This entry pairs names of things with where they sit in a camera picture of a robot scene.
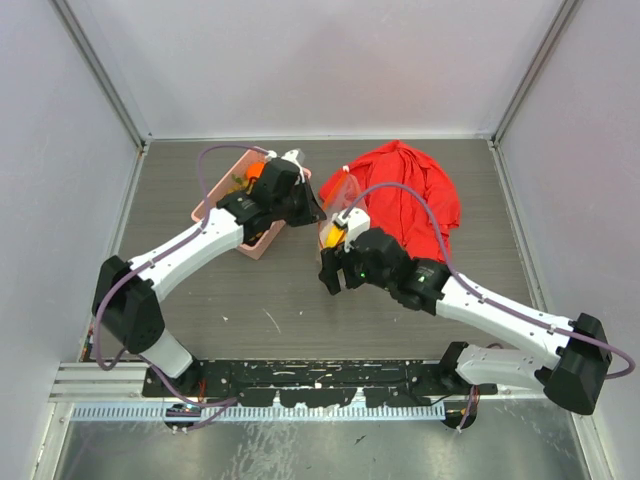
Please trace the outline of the yellow lemon fruit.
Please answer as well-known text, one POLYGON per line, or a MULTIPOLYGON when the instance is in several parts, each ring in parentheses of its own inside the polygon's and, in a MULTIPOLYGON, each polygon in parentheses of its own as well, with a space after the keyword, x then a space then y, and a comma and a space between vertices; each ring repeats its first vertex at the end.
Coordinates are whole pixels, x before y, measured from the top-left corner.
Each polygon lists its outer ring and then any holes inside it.
POLYGON ((346 236, 346 229, 333 223, 327 225, 320 234, 322 248, 335 248, 341 244, 346 236))

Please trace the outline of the orange tangerine fruit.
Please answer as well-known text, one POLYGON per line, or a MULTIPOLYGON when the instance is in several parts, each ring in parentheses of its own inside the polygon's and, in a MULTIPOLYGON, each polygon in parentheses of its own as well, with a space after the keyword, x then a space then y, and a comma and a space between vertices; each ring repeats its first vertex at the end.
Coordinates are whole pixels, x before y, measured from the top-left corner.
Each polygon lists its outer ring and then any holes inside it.
POLYGON ((264 170, 264 167, 265 167, 265 163, 264 162, 255 162, 255 163, 249 165, 247 167, 247 169, 246 169, 246 172, 245 172, 246 178, 249 181, 257 180, 261 176, 261 174, 262 174, 262 172, 264 170))

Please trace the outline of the clear zip top bag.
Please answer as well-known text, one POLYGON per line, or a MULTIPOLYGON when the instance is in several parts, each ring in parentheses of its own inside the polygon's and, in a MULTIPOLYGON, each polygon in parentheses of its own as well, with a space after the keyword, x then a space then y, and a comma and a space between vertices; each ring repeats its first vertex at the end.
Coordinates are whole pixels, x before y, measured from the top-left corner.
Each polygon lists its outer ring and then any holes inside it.
POLYGON ((333 223, 333 217, 336 213, 353 208, 360 208, 367 213, 367 207, 363 199, 356 202, 361 194, 361 189, 356 177, 349 171, 348 166, 343 166, 338 172, 338 179, 334 186, 330 188, 329 193, 322 202, 327 219, 318 226, 318 249, 322 251, 320 234, 321 231, 329 224, 333 223))

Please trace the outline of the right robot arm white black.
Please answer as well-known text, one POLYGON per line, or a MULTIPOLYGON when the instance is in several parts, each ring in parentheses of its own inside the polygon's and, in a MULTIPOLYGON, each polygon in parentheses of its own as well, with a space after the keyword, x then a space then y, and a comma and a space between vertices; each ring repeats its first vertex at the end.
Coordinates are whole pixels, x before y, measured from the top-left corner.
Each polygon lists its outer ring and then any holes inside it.
POLYGON ((586 313, 569 319, 509 300, 443 263, 410 257, 380 228, 354 235, 327 227, 320 246, 319 279, 330 294, 373 285, 409 310, 463 322, 508 343, 497 351, 452 343, 438 370, 447 392, 505 384, 541 392, 573 413, 594 412, 612 362, 599 319, 586 313))

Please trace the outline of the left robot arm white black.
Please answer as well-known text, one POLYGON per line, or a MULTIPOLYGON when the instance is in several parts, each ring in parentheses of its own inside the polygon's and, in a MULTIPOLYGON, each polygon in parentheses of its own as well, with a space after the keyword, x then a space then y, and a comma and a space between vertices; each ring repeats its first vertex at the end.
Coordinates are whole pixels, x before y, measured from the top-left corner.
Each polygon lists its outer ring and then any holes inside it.
POLYGON ((128 261, 107 259, 95 290, 94 330, 107 329, 126 352, 149 361, 176 395, 193 394, 204 377, 202 364, 169 332, 160 304, 211 260, 265 241, 274 224, 298 227, 323 220, 303 161, 299 149, 270 153, 248 189, 222 197, 199 223, 128 261))

